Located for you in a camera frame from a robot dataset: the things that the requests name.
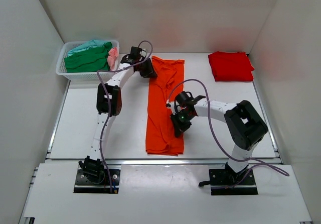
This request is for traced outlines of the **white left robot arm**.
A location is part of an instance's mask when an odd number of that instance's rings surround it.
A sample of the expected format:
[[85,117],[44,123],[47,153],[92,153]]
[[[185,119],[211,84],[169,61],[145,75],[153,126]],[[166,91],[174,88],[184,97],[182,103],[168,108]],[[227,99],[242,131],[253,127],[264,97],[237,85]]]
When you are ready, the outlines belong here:
[[79,161],[83,176],[94,185],[112,179],[104,157],[104,149],[112,124],[122,109],[122,88],[136,72],[143,78],[157,78],[150,56],[151,54],[140,46],[132,46],[130,53],[122,57],[119,68],[112,71],[114,75],[108,81],[105,82],[101,77],[101,74],[105,71],[99,70],[97,72],[100,83],[97,88],[96,99],[98,112],[96,130],[90,154],[84,161]]

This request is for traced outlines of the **orange t shirt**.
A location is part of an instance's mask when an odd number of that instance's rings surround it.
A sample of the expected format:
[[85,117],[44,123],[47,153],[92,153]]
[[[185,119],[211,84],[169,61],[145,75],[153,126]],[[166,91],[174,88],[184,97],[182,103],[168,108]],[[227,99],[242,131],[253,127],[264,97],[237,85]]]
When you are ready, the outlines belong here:
[[183,91],[184,60],[164,60],[153,56],[157,78],[149,80],[145,150],[148,154],[177,156],[184,152],[184,139],[176,138],[167,100],[173,101]]

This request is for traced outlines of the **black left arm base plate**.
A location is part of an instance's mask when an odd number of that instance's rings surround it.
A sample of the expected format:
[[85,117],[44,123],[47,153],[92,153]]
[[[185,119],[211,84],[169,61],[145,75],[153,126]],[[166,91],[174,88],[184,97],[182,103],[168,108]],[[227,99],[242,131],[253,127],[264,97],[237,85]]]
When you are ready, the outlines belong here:
[[100,173],[100,176],[95,178],[90,177],[89,174],[85,174],[83,170],[78,167],[73,192],[86,194],[118,194],[121,169],[120,167],[112,168],[109,169],[109,171],[111,182],[107,170],[104,170],[104,173]]

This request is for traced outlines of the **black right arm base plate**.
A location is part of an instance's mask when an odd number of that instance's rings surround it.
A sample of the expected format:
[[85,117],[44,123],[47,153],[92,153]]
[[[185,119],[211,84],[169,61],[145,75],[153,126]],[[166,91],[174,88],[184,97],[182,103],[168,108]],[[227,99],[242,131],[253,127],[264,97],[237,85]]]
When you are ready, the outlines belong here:
[[209,180],[201,181],[198,187],[210,186],[212,196],[258,195],[253,170],[246,167],[235,173],[230,167],[209,169]]

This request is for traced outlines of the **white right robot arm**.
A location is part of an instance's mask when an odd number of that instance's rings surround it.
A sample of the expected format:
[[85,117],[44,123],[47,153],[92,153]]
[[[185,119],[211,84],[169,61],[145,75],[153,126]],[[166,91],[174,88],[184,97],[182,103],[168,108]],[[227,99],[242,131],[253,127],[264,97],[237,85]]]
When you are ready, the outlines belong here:
[[209,121],[214,119],[227,125],[235,144],[225,164],[225,179],[231,184],[245,176],[254,149],[268,132],[266,123],[247,100],[225,103],[182,91],[173,101],[168,100],[166,107],[172,111],[170,118],[176,138],[190,128],[194,117],[207,117]]

